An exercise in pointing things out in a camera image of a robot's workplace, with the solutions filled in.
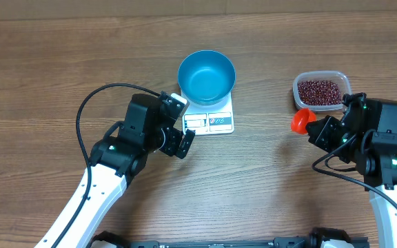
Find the red adzuki beans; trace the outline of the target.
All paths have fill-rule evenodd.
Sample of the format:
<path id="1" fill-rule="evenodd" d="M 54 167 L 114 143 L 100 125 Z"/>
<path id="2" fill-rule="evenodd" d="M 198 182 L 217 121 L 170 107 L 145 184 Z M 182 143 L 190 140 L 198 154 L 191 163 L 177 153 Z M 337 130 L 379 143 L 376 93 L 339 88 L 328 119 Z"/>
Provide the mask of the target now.
<path id="1" fill-rule="evenodd" d="M 339 86 L 326 80 L 299 83 L 298 95 L 306 105 L 337 105 L 342 99 Z"/>

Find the red measuring scoop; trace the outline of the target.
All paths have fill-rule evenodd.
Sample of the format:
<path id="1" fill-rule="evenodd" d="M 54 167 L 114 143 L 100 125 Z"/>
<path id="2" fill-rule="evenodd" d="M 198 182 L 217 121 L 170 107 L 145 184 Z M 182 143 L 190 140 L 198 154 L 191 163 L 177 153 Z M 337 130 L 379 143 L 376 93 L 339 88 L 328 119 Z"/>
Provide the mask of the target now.
<path id="1" fill-rule="evenodd" d="M 296 132 L 297 134 L 306 134 L 306 125 L 314 122 L 315 120 L 315 113 L 308 108 L 302 108 L 295 113 L 291 121 L 291 131 Z"/>

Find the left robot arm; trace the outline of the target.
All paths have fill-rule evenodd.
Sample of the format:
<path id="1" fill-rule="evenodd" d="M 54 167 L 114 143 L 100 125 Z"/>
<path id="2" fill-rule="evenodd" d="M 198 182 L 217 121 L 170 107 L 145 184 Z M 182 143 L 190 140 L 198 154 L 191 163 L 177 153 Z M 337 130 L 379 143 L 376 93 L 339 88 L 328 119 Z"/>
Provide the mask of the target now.
<path id="1" fill-rule="evenodd" d="M 182 133 L 174 124 L 188 105 L 176 93 L 134 94 L 124 120 L 93 146 L 81 182 L 38 247 L 86 247 L 150 153 L 185 158 L 195 133 Z"/>

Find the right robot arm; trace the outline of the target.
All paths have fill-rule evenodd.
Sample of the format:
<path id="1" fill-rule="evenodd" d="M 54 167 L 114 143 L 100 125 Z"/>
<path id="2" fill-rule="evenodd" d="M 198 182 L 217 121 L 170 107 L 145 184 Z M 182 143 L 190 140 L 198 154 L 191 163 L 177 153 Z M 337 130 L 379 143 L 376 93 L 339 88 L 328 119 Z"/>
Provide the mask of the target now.
<path id="1" fill-rule="evenodd" d="M 397 101 L 345 94 L 342 119 L 309 121 L 309 142 L 325 151 L 312 169 L 364 187 L 381 247 L 397 247 Z"/>

